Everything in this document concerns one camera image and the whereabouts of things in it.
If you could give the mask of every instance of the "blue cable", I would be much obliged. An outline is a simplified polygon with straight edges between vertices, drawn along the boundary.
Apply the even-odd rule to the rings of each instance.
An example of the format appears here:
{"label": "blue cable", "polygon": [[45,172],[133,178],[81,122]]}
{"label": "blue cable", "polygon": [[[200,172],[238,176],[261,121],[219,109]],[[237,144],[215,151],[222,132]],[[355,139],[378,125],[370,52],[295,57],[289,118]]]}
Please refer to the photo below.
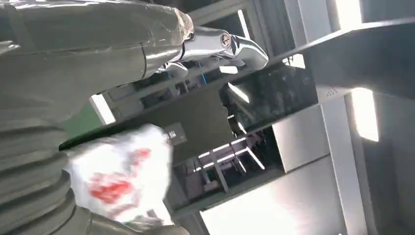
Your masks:
{"label": "blue cable", "polygon": [[[200,62],[199,62],[199,67],[200,67],[200,70],[202,70],[202,64]],[[207,85],[208,83],[206,82],[206,77],[203,74],[203,72],[202,72],[202,78],[203,78],[203,81],[205,82],[205,85]]]}

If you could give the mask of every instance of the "green panel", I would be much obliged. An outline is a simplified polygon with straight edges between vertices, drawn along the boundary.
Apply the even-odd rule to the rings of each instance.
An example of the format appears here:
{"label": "green panel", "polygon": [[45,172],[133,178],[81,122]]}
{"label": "green panel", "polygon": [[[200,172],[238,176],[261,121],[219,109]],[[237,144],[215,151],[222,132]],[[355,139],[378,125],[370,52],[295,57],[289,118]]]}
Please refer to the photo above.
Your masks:
{"label": "green panel", "polygon": [[77,137],[101,126],[102,123],[89,102],[84,105],[79,113],[62,123],[62,127],[68,134],[68,139]]}

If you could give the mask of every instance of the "wire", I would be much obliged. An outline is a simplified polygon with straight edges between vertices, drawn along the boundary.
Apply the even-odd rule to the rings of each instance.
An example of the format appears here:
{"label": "wire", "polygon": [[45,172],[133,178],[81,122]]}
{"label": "wire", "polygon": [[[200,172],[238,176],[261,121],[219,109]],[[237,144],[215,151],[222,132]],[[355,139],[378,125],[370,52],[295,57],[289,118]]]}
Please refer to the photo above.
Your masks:
{"label": "wire", "polygon": [[203,81],[205,82],[205,85],[207,85],[208,83],[206,82],[206,77],[205,77],[205,75],[203,74],[203,71],[202,71],[202,64],[200,62],[198,62],[198,64],[199,64],[200,71],[202,72]]}

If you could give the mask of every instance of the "screw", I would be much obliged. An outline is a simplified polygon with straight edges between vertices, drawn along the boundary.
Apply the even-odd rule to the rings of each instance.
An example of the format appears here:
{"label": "screw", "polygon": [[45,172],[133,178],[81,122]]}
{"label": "screw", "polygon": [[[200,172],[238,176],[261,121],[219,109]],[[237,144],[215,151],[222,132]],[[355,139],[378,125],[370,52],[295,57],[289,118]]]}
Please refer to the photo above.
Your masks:
{"label": "screw", "polygon": [[231,45],[231,36],[228,33],[224,33],[221,36],[222,46],[228,48]]}

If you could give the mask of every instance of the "fluorescent light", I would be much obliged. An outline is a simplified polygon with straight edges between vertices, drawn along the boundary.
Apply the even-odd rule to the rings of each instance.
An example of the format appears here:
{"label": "fluorescent light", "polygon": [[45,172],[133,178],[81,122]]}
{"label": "fluorescent light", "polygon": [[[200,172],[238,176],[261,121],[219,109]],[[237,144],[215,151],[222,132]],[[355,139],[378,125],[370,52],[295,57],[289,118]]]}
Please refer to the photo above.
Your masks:
{"label": "fluorescent light", "polygon": [[238,140],[235,140],[231,144],[234,145],[234,144],[239,143],[239,142],[244,141],[244,140],[246,140],[245,137],[244,138],[241,138],[241,139],[238,139]]}
{"label": "fluorescent light", "polygon": [[241,160],[238,159],[239,165],[242,167],[242,169],[244,170],[244,172],[246,173],[246,169],[244,167],[244,165],[242,164]]}
{"label": "fluorescent light", "polygon": [[228,159],[231,159],[233,157],[235,157],[235,154],[232,153],[232,154],[227,155],[226,157],[223,157],[223,158],[219,159],[218,162],[221,163],[221,162],[226,161]]}
{"label": "fluorescent light", "polygon": [[242,10],[238,10],[239,21],[241,22],[242,30],[244,31],[245,38],[251,39],[249,36],[248,27],[246,25],[244,12]]}
{"label": "fluorescent light", "polygon": [[365,139],[379,141],[373,92],[365,88],[353,89],[352,102],[357,132]]}
{"label": "fluorescent light", "polygon": [[209,152],[206,152],[206,153],[204,153],[204,154],[199,155],[199,158],[205,157],[205,156],[207,156],[207,155],[209,155],[209,154],[210,154]]}
{"label": "fluorescent light", "polygon": [[93,96],[91,96],[90,101],[91,100],[91,104],[103,124],[108,125],[110,123],[115,122],[114,115],[101,94],[94,94]]}
{"label": "fluorescent light", "polygon": [[213,152],[217,152],[217,151],[219,151],[219,150],[221,150],[221,149],[224,149],[224,148],[227,148],[227,147],[229,147],[229,144],[228,144],[228,143],[227,143],[227,144],[225,144],[225,145],[222,145],[222,146],[220,146],[220,147],[217,147],[217,148],[213,149],[212,151],[213,151]]}
{"label": "fluorescent light", "polygon": [[[244,141],[244,140],[246,140],[246,138],[241,138],[241,139],[235,140],[235,141],[231,142],[231,144],[236,144],[236,143],[239,143],[239,142]],[[227,144],[225,144],[225,145],[222,145],[222,146],[220,146],[220,147],[217,147],[217,148],[213,149],[212,151],[213,151],[213,152],[217,152],[217,151],[219,151],[219,150],[221,150],[221,149],[224,149],[224,148],[227,148],[227,147],[229,147],[229,146],[230,146],[230,145],[227,143]],[[207,156],[207,155],[209,155],[209,154],[210,154],[209,152],[206,152],[206,153],[204,153],[204,154],[199,155],[199,158],[206,157],[206,156]]]}
{"label": "fluorescent light", "polygon": [[236,66],[219,66],[221,73],[237,74],[238,68]]}
{"label": "fluorescent light", "polygon": [[340,27],[350,29],[362,23],[359,0],[336,0]]}
{"label": "fluorescent light", "polygon": [[282,62],[287,66],[305,69],[304,57],[301,54],[295,54],[289,58],[285,58]]}
{"label": "fluorescent light", "polygon": [[236,86],[232,85],[229,82],[228,82],[228,86],[233,92],[235,92],[235,94],[237,94],[239,97],[241,97],[241,99],[243,99],[245,102],[249,103],[249,97],[245,93],[243,93],[239,88],[237,88]]}
{"label": "fluorescent light", "polygon": [[242,150],[240,150],[240,151],[236,152],[235,154],[233,154],[233,153],[232,153],[232,154],[227,155],[226,157],[223,157],[223,158],[219,159],[219,160],[218,160],[218,162],[219,162],[219,163],[221,163],[221,162],[223,162],[223,161],[226,161],[226,160],[228,160],[228,159],[231,159],[232,157],[238,156],[239,154],[244,153],[244,152],[246,152],[246,151],[247,151],[247,149],[246,149],[246,148],[244,148],[244,149],[242,149]]}
{"label": "fluorescent light", "polygon": [[[239,154],[241,154],[241,153],[244,153],[244,152],[246,152],[246,151],[249,151],[248,150],[248,148],[244,148],[244,149],[242,149],[242,150],[240,150],[240,151],[237,151],[235,154],[229,154],[229,155],[227,155],[226,157],[223,157],[223,158],[221,158],[221,159],[218,159],[218,163],[221,163],[221,162],[223,162],[223,161],[226,161],[226,160],[228,160],[228,159],[231,159],[232,157],[234,157],[234,156],[238,156]],[[204,165],[203,166],[203,169],[204,168],[207,168],[207,167],[210,167],[210,166],[213,166],[214,165],[214,163],[208,163],[208,164],[206,164],[206,165]],[[196,171],[199,171],[199,170],[201,170],[201,168],[200,167],[198,167],[198,168],[196,168],[195,170],[193,170],[193,172],[196,172]]]}
{"label": "fluorescent light", "polygon": [[241,129],[241,131],[246,135],[247,132],[245,131],[244,127],[242,126],[240,122],[238,122],[238,126],[239,126],[239,129]]}
{"label": "fluorescent light", "polygon": [[265,170],[264,165],[262,164],[262,162],[255,156],[255,154],[247,147],[246,150],[248,151],[249,155],[254,159],[254,161],[258,164],[258,166]]}
{"label": "fluorescent light", "polygon": [[208,164],[204,165],[203,168],[207,168],[207,167],[213,166],[213,165],[214,165],[213,163],[208,163]]}

